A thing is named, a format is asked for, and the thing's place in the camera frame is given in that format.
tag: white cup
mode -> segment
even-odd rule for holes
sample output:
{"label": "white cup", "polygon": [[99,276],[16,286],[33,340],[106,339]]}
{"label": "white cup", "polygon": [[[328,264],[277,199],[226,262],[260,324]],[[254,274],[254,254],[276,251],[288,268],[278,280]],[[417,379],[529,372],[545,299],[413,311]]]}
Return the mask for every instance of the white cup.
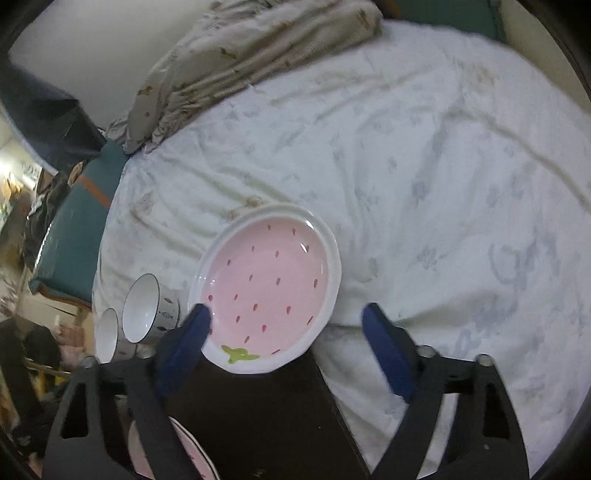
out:
{"label": "white cup", "polygon": [[156,345],[177,326],[178,298],[151,273],[138,278],[123,305],[123,330],[132,343]]}
{"label": "white cup", "polygon": [[113,309],[106,309],[96,327],[96,357],[102,364],[128,360],[135,355],[136,345],[129,342]]}

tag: strawberry plate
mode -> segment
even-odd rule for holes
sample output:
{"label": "strawberry plate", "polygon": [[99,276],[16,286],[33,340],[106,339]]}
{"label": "strawberry plate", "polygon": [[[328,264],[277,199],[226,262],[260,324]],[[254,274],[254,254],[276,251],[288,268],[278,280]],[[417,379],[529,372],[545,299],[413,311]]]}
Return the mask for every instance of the strawberry plate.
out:
{"label": "strawberry plate", "polygon": [[340,279],[337,243],[320,218],[291,204],[247,213],[213,241],[189,291],[189,310],[212,312],[204,355],[236,374],[296,359],[329,321]]}

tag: orange stripe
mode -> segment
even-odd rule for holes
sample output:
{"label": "orange stripe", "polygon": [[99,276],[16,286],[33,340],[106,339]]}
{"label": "orange stripe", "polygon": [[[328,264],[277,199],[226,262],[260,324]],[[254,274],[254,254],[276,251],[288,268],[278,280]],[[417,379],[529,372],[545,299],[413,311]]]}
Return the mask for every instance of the orange stripe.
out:
{"label": "orange stripe", "polygon": [[394,0],[387,0],[387,4],[392,8],[392,13],[396,20],[402,20],[402,12]]}
{"label": "orange stripe", "polygon": [[107,195],[101,192],[94,183],[92,183],[91,179],[85,177],[84,175],[80,175],[76,180],[76,183],[84,185],[86,190],[88,190],[90,194],[95,198],[95,200],[99,202],[103,207],[111,208],[111,200],[109,200]]}

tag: teal cushion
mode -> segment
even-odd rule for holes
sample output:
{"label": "teal cushion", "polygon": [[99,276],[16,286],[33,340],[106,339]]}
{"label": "teal cushion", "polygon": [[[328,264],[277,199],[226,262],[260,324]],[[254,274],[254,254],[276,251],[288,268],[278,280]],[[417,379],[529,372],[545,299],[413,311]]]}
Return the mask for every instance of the teal cushion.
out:
{"label": "teal cushion", "polygon": [[72,185],[41,245],[31,292],[90,306],[100,240],[127,159],[109,141]]}
{"label": "teal cushion", "polygon": [[449,25],[505,41],[499,4],[501,0],[378,0],[400,20],[431,25]]}

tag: wall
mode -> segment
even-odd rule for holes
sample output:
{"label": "wall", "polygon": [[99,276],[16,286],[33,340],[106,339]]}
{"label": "wall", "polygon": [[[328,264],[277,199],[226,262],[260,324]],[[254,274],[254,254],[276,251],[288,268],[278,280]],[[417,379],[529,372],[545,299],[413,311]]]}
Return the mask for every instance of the wall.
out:
{"label": "wall", "polygon": [[55,0],[11,49],[14,61],[77,97],[106,128],[209,0]]}

